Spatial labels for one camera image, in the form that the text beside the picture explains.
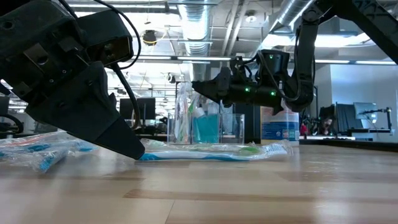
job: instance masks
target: ceiling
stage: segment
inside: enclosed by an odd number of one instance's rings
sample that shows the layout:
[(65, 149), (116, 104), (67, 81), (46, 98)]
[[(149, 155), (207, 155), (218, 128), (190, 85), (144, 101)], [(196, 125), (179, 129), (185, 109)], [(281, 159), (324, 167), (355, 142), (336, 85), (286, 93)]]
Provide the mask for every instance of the ceiling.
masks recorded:
[[(89, 0), (67, 0), (78, 16), (89, 15), (94, 12), (105, 10), (94, 1)], [(208, 14), (208, 37), (205, 40), (209, 44), (209, 51), (204, 56), (252, 56), (259, 47), (273, 48), (281, 41), (289, 37), (294, 39), (293, 34), (269, 33), (265, 29), (268, 16), (276, 15), (280, 10), (282, 0), (175, 0), (168, 1), (169, 13), (162, 13), (163, 9), (155, 7), (164, 6), (165, 1), (130, 1), (130, 0), (108, 0), (106, 1), (116, 6), (130, 18), (140, 35), (146, 30), (154, 30), (157, 37), (157, 43), (154, 46), (148, 46), (142, 43), (141, 55), (186, 55), (187, 48), (185, 35), (183, 33), (184, 23), (182, 17), (178, 14), (178, 7), (175, 3), (189, 2), (210, 4)], [(234, 13), (234, 4), (238, 2), (236, 13)], [(380, 0), (380, 4), (386, 7), (393, 15), (397, 15), (398, 0)], [(299, 20), (292, 24), (292, 27), (299, 25)], [(232, 24), (232, 30), (227, 42), (227, 48), (223, 53), (223, 44), (228, 25)], [(126, 23), (134, 37), (133, 31)], [(330, 38), (358, 37), (362, 31), (350, 21), (342, 19), (332, 19), (322, 24), (318, 39), (324, 38), (326, 43), (330, 43)], [(344, 60), (384, 60), (387, 56), (371, 40), (365, 38), (362, 41), (355, 42), (354, 45), (343, 47), (332, 47), (330, 44), (319, 43), (315, 51), (318, 59), (344, 59)], [(133, 40), (133, 48), (137, 49), (137, 39)], [(282, 48), (286, 52), (293, 52), (291, 44)], [(109, 92), (117, 94), (118, 98), (127, 97), (120, 94), (122, 85), (117, 76), (107, 70), (109, 80)], [(176, 81), (190, 81), (193, 78), (193, 69), (191, 63), (164, 63), (143, 61), (136, 63), (133, 67), (123, 70), (125, 77), (130, 83), (135, 94), (138, 96), (157, 97), (158, 110), (162, 112), (173, 110), (175, 98), (175, 84), (170, 83), (168, 78), (175, 77)]]

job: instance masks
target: computer monitor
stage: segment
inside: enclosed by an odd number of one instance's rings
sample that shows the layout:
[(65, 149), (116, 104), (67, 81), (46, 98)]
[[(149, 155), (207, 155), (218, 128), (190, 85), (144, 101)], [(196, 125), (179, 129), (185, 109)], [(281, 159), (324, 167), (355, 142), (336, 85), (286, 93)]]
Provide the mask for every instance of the computer monitor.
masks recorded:
[(377, 120), (377, 112), (366, 113), (366, 111), (376, 111), (377, 105), (375, 103), (354, 103), (355, 107), (355, 118), (356, 119), (368, 119), (373, 123)]
[(9, 104), (10, 104), (9, 97), (0, 96), (0, 114), (8, 114)]
[[(155, 98), (138, 98), (137, 104), (139, 107), (140, 119), (156, 119), (156, 99)], [(129, 98), (120, 99), (120, 115), (124, 119), (131, 119), (132, 116), (132, 102)]]

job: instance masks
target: wooden table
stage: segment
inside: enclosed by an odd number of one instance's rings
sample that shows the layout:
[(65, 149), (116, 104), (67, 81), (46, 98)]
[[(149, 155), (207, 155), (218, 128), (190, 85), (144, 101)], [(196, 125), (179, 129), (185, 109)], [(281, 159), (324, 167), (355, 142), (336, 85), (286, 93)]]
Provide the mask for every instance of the wooden table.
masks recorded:
[(302, 146), (286, 161), (0, 165), (0, 223), (398, 223), (398, 154)]

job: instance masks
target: table surface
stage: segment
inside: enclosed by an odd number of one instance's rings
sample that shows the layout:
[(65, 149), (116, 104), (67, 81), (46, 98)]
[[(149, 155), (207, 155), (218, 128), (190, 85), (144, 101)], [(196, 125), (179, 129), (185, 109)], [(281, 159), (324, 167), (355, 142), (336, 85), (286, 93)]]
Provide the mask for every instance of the table surface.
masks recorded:
[(398, 154), (301, 146), (285, 161), (132, 159), (101, 149), (46, 174), (0, 165), (2, 224), (398, 223)]

